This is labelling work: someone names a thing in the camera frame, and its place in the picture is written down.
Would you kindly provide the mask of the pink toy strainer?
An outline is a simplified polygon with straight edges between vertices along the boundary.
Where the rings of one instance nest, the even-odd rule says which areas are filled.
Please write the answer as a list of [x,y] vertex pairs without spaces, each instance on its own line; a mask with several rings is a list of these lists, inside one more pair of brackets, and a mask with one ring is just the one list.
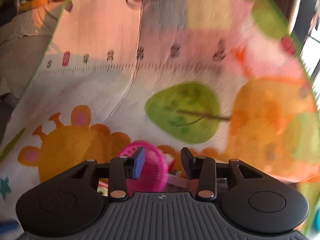
[[138,147],[144,148],[145,162],[138,179],[128,179],[129,194],[134,192],[163,192],[167,185],[182,189],[188,188],[188,181],[168,173],[163,151],[145,141],[135,141],[127,145],[118,155],[131,156]]

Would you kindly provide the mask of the colourful children play mat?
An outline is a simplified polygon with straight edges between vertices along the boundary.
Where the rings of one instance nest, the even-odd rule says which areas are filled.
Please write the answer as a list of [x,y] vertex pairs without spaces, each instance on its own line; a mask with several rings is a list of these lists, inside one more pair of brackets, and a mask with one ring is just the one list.
[[86,160],[145,141],[291,182],[319,176],[319,115],[272,0],[70,0],[8,123],[1,219]]

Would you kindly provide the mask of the yellow toy on floor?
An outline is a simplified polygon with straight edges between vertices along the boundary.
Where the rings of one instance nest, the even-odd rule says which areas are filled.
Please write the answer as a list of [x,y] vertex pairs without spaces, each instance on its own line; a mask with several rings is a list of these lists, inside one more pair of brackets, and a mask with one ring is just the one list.
[[33,9],[36,9],[38,7],[47,5],[47,4],[54,4],[57,3],[55,0],[31,0],[31,1],[26,1],[25,3],[19,5],[17,7],[18,12],[26,12],[30,11]]

